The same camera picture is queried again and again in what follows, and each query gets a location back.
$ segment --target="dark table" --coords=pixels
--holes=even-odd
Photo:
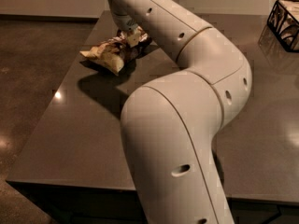
[[[298,205],[299,54],[283,50],[265,16],[202,17],[245,53],[253,71],[248,103],[213,142],[227,197]],[[105,11],[82,50],[116,30]],[[144,220],[122,150],[121,108],[142,84],[178,70],[154,43],[146,53],[118,77],[78,55],[61,97],[53,97],[10,171],[8,183],[62,223]]]

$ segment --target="concrete floor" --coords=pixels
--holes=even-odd
[[[5,181],[94,23],[0,21],[0,223],[53,224]]]

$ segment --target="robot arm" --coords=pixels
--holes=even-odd
[[[138,24],[123,10],[117,6],[113,0],[108,0],[113,21],[121,30],[127,43],[132,48],[138,45],[141,32],[138,30]]]
[[[171,0],[109,3],[183,68],[137,89],[121,113],[124,151],[148,222],[234,223],[211,141],[249,98],[249,63],[217,29]]]

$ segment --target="crumpled paper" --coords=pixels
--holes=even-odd
[[[81,51],[80,54],[89,61],[105,67],[118,76],[120,70],[131,60],[137,58],[151,42],[151,38],[142,28],[138,27],[137,29],[140,32],[139,41],[132,48],[128,42],[130,36],[118,31],[116,37],[101,42],[89,51]]]

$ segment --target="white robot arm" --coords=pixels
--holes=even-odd
[[[137,89],[121,113],[124,151],[148,223],[234,223],[211,141],[249,98],[248,61],[171,0],[109,3],[122,30],[136,21],[182,68]]]

